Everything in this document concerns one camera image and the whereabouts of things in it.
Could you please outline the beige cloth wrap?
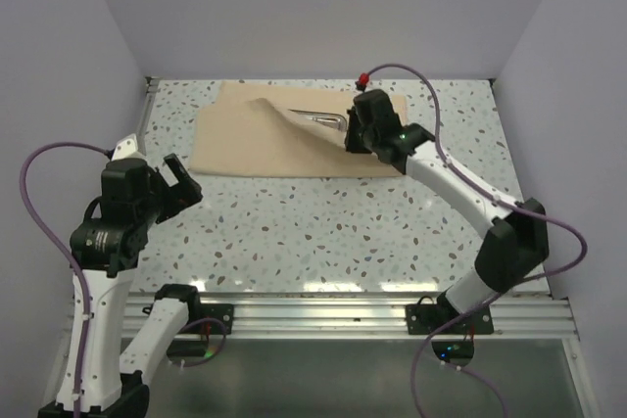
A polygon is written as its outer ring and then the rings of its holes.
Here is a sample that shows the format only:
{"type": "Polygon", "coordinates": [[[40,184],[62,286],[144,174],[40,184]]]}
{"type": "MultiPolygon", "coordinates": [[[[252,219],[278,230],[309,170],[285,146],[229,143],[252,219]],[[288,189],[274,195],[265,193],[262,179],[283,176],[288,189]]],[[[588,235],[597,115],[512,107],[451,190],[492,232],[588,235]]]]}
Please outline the beige cloth wrap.
{"type": "Polygon", "coordinates": [[[189,168],[240,177],[395,177],[377,157],[345,151],[343,131],[300,114],[347,118],[354,94],[225,81],[201,109],[189,168]]]}

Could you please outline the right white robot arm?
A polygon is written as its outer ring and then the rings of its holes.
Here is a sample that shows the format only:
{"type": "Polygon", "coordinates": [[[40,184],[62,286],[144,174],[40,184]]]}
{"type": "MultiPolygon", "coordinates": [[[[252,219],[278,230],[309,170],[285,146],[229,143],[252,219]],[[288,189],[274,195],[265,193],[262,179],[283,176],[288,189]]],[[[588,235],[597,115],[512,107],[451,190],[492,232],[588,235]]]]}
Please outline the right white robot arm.
{"type": "Polygon", "coordinates": [[[444,153],[435,136],[417,123],[402,124],[381,90],[355,97],[348,116],[348,152],[374,154],[425,185],[481,238],[471,269],[423,309],[422,318],[433,326],[460,331],[470,322],[473,307],[506,293],[547,259],[546,212],[537,200],[520,203],[472,172],[459,177],[457,161],[444,153]]]}

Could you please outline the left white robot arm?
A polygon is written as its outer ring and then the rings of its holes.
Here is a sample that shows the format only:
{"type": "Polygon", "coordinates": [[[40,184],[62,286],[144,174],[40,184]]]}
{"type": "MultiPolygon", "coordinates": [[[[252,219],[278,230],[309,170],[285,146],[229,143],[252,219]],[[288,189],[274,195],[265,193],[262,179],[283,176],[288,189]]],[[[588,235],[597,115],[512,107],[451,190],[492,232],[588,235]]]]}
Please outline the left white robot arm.
{"type": "Polygon", "coordinates": [[[68,363],[56,398],[41,417],[143,417],[150,383],[176,334],[204,319],[198,290],[166,284],[131,343],[121,344],[124,312],[149,229],[202,200],[200,185],[170,154],[168,185],[142,158],[112,159],[101,173],[98,217],[86,215],[71,235],[74,317],[68,363]]]}

